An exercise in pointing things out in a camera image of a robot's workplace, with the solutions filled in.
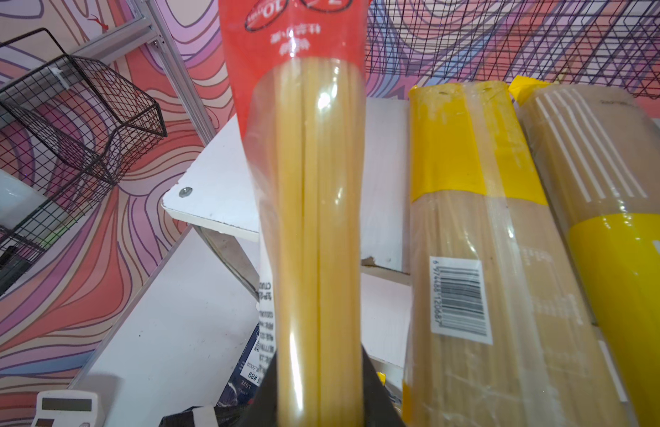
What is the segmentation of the dark blue Barilla pasta box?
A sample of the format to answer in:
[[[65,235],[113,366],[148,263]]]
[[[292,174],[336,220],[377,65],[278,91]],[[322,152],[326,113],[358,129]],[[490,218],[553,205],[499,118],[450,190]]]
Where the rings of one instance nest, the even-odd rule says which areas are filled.
[[[264,376],[260,366],[260,347],[259,327],[256,326],[217,400],[217,407],[238,407],[253,401]]]

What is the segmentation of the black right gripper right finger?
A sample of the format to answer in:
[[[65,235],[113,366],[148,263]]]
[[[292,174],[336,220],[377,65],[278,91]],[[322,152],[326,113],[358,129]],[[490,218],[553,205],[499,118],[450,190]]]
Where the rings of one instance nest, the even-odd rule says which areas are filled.
[[[404,427],[365,349],[362,350],[365,427]]]

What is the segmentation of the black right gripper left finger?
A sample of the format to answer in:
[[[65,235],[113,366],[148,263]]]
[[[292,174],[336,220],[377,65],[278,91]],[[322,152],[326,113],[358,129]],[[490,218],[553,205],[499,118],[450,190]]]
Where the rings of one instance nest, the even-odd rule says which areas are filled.
[[[237,427],[275,427],[278,425],[278,354],[275,353],[264,379],[236,424]]]

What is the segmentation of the red spaghetti pack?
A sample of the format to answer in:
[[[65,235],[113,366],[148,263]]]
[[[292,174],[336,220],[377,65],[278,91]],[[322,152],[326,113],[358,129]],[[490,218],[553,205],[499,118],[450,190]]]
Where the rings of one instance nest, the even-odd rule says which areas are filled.
[[[260,236],[261,363],[279,426],[366,421],[360,199],[366,1],[222,1]]]

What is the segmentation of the white calculator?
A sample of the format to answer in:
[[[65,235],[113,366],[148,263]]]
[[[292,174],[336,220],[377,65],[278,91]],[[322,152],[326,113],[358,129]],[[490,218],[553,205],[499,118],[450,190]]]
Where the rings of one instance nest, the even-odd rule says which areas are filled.
[[[36,398],[32,426],[103,426],[105,414],[100,396],[92,391],[70,389],[41,391]]]

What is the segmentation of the white two-tier shelf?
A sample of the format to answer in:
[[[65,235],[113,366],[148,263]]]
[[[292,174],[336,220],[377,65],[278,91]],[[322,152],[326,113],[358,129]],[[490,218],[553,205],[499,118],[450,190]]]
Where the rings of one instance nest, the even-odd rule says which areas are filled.
[[[403,304],[411,300],[408,112],[407,101],[368,99],[361,195],[361,270]],[[162,205],[174,219],[258,241],[255,189],[237,119],[207,144]]]

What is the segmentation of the yellow Pastatime spaghetti pack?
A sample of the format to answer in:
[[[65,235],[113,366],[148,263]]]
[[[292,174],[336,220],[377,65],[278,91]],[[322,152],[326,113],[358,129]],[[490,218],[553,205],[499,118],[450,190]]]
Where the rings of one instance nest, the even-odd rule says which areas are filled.
[[[510,93],[637,421],[660,426],[660,129],[618,87],[518,77]]]

